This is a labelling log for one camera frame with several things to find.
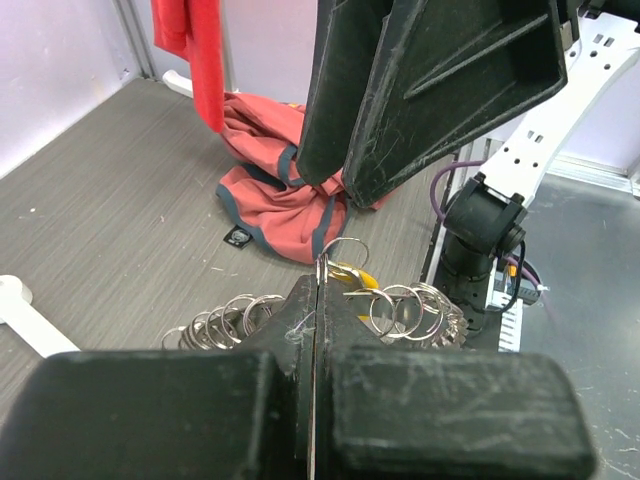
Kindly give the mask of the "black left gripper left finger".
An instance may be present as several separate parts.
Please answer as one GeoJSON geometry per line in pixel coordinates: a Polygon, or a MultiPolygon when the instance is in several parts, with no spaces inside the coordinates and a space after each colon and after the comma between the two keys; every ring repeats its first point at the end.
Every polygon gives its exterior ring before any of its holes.
{"type": "Polygon", "coordinates": [[[40,363],[1,431],[5,479],[310,479],[318,293],[300,277],[229,351],[84,351],[40,363]]]}

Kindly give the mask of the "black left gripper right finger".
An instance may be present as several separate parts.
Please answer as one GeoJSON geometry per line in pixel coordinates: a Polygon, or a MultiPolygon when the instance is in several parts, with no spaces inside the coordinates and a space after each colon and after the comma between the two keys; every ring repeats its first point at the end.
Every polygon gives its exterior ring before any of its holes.
{"type": "Polygon", "coordinates": [[[539,354],[382,344],[340,286],[317,288],[318,479],[589,479],[597,454],[574,388],[539,354]]]}

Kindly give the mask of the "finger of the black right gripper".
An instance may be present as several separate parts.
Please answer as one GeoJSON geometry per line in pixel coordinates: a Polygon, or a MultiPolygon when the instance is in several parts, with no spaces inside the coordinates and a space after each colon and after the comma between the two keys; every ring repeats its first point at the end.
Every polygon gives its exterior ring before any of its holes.
{"type": "Polygon", "coordinates": [[[396,1],[342,179],[370,207],[567,83],[554,1],[396,1]]]}
{"type": "Polygon", "coordinates": [[[344,165],[391,1],[317,3],[312,77],[297,169],[313,186],[344,165]]]}

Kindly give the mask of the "metal disc keyring organizer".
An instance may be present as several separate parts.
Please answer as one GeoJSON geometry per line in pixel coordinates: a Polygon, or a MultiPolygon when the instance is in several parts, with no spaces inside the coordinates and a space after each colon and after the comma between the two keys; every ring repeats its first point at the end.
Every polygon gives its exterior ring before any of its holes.
{"type": "MultiPolygon", "coordinates": [[[[370,308],[369,321],[359,320],[343,298],[347,288],[328,273],[329,261],[341,262],[332,260],[329,251],[337,244],[347,242],[359,244],[364,250],[365,258],[360,266],[346,264],[365,271],[370,249],[364,241],[354,237],[338,237],[330,241],[321,251],[316,265],[324,279],[337,282],[339,299],[346,304],[347,312],[364,325],[367,331],[386,345],[396,344],[419,349],[463,346],[469,330],[469,322],[463,311],[444,293],[426,283],[393,284],[386,287],[379,284],[376,301],[370,308]]],[[[167,330],[161,337],[160,348],[185,351],[232,350],[247,343],[256,331],[282,310],[284,304],[285,297],[274,293],[236,295],[211,310],[196,314],[187,324],[167,330]]]]}

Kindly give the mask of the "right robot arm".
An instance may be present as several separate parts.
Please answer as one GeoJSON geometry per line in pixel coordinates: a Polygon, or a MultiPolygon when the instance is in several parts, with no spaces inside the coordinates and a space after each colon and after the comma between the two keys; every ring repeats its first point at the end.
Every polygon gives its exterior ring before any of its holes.
{"type": "Polygon", "coordinates": [[[562,145],[639,57],[635,1],[321,1],[297,168],[370,207],[504,123],[518,127],[437,213],[448,296],[522,255],[562,145]]]}

